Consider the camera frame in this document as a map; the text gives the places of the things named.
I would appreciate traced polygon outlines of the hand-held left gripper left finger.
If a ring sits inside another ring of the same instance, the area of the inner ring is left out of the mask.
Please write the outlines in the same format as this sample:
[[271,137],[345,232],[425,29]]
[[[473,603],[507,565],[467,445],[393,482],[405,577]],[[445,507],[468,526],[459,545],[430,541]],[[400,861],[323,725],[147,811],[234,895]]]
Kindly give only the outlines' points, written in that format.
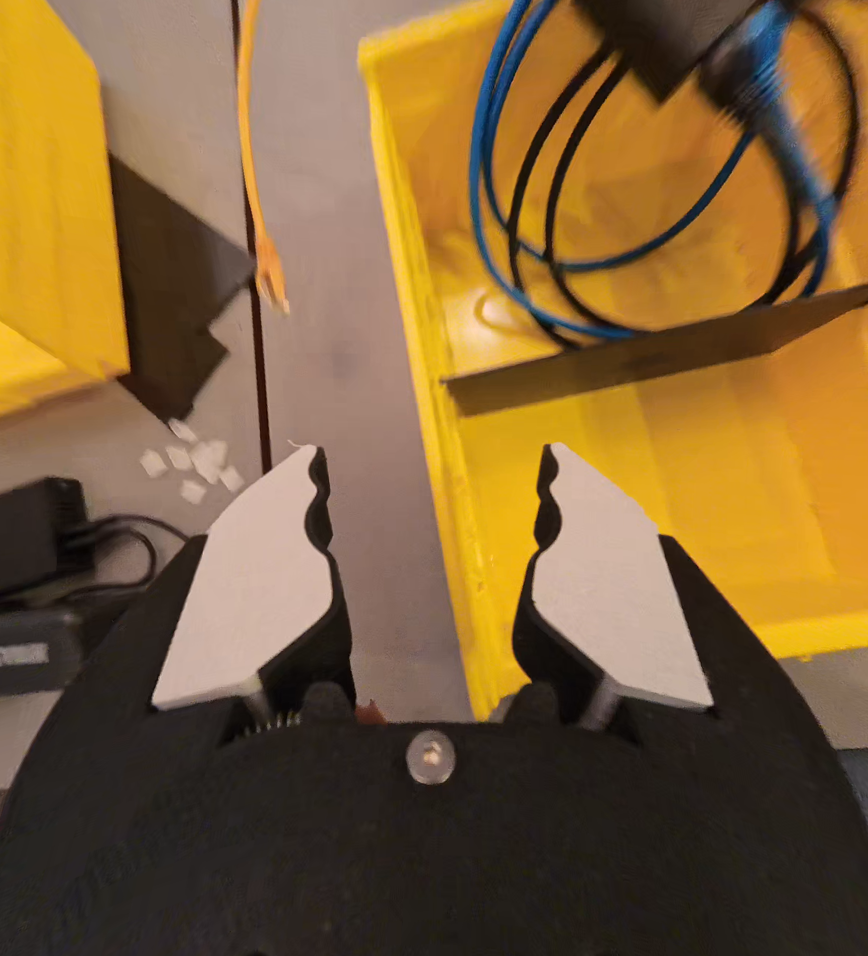
[[157,710],[260,701],[262,669],[330,610],[329,560],[306,528],[318,451],[296,449],[211,526],[153,690]]

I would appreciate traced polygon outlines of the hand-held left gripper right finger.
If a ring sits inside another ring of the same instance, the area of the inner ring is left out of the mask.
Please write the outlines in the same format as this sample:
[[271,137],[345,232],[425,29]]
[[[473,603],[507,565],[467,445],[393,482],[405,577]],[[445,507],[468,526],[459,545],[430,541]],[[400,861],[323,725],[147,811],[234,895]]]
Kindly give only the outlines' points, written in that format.
[[714,700],[653,520],[619,486],[557,442],[538,494],[557,529],[538,543],[531,607],[602,679],[583,711],[635,699],[688,711]]

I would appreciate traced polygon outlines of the yellow divided storage bin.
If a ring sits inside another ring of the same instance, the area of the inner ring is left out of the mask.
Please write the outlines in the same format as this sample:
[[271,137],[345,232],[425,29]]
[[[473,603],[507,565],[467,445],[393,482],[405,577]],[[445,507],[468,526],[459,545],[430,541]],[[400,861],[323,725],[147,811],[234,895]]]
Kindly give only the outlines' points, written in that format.
[[[556,347],[497,289],[468,211],[475,104],[510,2],[458,6],[359,45],[372,148],[471,703],[486,717],[525,680],[510,647],[535,550],[543,448],[562,442],[693,556],[776,658],[868,648],[868,307],[771,356],[579,391]],[[507,208],[542,116],[598,37],[563,4],[527,53],[495,159]],[[868,283],[868,3],[825,2],[856,77],[858,162],[821,291]],[[625,251],[666,229],[739,138],[691,80],[656,107],[632,78],[580,144],[558,204],[566,257]],[[733,313],[762,294],[786,209],[762,146],[684,234],[577,293],[631,326]],[[448,380],[529,364],[499,409],[461,411]]]

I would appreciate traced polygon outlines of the black ethernet splitter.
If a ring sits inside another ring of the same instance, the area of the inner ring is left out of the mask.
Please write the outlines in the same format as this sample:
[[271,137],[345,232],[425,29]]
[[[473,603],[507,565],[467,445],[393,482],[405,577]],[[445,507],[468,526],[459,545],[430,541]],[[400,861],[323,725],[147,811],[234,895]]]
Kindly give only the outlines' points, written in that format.
[[666,102],[758,5],[753,1],[576,1],[628,62],[638,83]]

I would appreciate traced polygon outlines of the pile of clear plastic clips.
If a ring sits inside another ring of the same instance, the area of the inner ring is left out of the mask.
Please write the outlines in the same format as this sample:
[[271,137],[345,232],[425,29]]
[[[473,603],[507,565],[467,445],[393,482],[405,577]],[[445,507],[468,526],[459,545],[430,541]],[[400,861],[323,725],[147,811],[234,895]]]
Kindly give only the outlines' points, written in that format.
[[143,448],[137,459],[140,471],[149,480],[165,484],[192,508],[215,498],[234,499],[248,487],[224,439],[202,437],[177,418],[170,418],[165,427],[169,435],[166,442]]

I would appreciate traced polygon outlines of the black power bank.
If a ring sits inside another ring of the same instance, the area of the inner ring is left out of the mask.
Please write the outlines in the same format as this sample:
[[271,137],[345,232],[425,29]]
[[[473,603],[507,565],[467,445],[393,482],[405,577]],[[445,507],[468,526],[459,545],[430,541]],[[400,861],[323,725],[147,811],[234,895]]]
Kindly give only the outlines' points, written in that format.
[[48,607],[0,614],[0,697],[63,690],[84,657],[76,612]]

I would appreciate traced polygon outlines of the black charging hub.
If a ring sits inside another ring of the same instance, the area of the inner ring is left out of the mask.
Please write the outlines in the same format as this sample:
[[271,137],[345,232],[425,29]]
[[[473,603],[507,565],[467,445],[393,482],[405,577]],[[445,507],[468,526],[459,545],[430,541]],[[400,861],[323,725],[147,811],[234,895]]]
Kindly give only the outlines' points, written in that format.
[[50,476],[0,493],[0,598],[94,570],[82,484]]

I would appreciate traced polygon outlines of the loose black plastic sheet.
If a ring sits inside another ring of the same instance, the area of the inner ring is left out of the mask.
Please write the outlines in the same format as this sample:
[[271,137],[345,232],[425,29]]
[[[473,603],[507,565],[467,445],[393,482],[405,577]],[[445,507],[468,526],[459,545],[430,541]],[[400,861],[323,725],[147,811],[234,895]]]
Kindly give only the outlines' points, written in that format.
[[228,357],[213,324],[253,277],[249,253],[109,154],[129,344],[119,383],[168,424]]

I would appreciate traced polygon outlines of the yellow plastic storage bin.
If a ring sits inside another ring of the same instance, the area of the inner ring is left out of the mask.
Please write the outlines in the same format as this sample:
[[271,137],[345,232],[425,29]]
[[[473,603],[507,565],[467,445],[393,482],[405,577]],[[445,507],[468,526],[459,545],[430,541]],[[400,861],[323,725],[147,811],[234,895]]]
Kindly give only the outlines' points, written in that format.
[[93,61],[0,1],[0,417],[129,372],[111,177]]

